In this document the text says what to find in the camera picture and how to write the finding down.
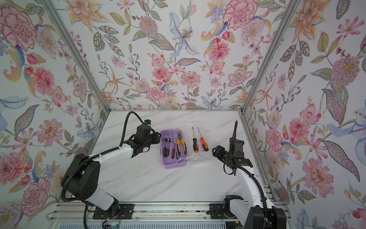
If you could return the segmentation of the red handled ratchet wrench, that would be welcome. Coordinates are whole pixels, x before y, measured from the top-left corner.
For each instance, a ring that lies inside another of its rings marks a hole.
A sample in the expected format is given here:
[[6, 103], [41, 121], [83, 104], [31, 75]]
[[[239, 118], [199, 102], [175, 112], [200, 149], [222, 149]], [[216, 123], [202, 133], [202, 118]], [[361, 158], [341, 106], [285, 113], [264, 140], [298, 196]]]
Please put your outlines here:
[[176, 140], [174, 139], [173, 140], [173, 149], [172, 149], [171, 159], [174, 159], [175, 155], [176, 155], [175, 146], [176, 146]]

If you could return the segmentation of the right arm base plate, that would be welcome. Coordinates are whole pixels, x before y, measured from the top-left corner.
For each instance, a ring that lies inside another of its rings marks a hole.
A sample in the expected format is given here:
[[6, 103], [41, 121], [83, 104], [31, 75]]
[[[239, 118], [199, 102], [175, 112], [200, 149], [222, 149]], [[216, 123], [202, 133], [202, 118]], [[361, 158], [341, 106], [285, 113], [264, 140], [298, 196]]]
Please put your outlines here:
[[226, 195], [222, 203], [210, 204], [206, 214], [210, 215], [211, 219], [237, 219], [230, 211], [231, 200], [244, 200], [239, 195]]

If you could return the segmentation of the purple plastic tool box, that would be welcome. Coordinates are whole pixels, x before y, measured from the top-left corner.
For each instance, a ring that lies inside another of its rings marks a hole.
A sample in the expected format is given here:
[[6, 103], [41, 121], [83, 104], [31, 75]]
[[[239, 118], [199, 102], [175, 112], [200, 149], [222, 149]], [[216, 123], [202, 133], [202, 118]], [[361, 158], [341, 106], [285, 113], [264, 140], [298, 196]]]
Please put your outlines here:
[[212, 160], [205, 128], [199, 123], [173, 126], [161, 132], [160, 154], [166, 169]]

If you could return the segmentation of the orange black short screwdriver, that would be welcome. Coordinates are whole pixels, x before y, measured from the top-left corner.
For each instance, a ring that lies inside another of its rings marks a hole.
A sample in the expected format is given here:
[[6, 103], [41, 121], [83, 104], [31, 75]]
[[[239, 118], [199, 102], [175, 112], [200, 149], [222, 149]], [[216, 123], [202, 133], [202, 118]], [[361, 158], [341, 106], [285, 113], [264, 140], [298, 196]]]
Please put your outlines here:
[[205, 152], [207, 152], [207, 151], [209, 151], [208, 144], [206, 143], [206, 141], [205, 141], [204, 137], [202, 136], [202, 134], [201, 134], [201, 132], [200, 132], [200, 129], [199, 129], [199, 128], [197, 128], [197, 129], [198, 129], [198, 132], [199, 132], [199, 134], [200, 134], [200, 140], [201, 140], [201, 144], [202, 144], [203, 150], [204, 150]]

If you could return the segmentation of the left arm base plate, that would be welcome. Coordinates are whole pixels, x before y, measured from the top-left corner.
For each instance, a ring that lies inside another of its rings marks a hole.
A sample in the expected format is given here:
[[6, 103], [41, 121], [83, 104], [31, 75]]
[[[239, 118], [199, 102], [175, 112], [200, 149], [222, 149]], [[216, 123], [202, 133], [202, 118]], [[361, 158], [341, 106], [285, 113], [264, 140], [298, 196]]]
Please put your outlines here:
[[118, 204], [111, 206], [108, 210], [102, 210], [97, 207], [94, 210], [93, 219], [132, 219], [134, 204]]

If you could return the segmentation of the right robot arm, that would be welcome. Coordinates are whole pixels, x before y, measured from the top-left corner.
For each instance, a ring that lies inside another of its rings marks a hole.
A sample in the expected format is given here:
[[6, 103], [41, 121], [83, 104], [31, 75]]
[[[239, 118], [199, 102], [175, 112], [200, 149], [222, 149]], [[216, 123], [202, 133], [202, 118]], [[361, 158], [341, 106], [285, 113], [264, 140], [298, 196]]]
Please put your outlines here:
[[244, 141], [230, 138], [228, 147], [217, 146], [213, 156], [232, 170], [244, 190], [242, 196], [227, 195], [223, 200], [224, 215], [237, 218], [245, 229], [285, 229], [287, 217], [275, 207], [255, 177], [253, 164], [243, 152]]

